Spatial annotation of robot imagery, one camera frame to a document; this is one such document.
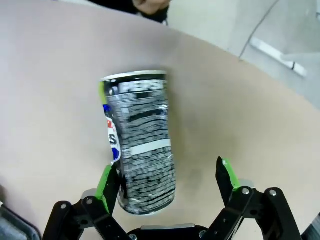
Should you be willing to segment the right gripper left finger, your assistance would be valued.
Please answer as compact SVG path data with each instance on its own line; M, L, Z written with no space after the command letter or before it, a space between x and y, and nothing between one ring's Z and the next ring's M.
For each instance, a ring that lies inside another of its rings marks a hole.
M103 171L94 195L76 204L57 202L52 209L43 238L45 240L79 240L87 228L95 228L104 240L129 240L129 235L113 218L120 189L120 177L114 165Z

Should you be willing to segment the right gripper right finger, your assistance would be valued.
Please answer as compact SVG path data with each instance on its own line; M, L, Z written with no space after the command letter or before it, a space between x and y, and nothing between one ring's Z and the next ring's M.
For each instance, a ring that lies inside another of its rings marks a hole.
M283 191L271 187L264 192L241 185L230 162L218 157L215 178L224 208L206 231L208 240L231 240L244 219L254 219L265 240L302 238Z

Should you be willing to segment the person left hand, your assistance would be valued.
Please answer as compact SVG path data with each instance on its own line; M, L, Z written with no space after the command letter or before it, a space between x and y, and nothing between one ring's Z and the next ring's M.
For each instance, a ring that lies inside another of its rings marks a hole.
M153 14L166 4L165 0L133 0L133 5L141 12Z

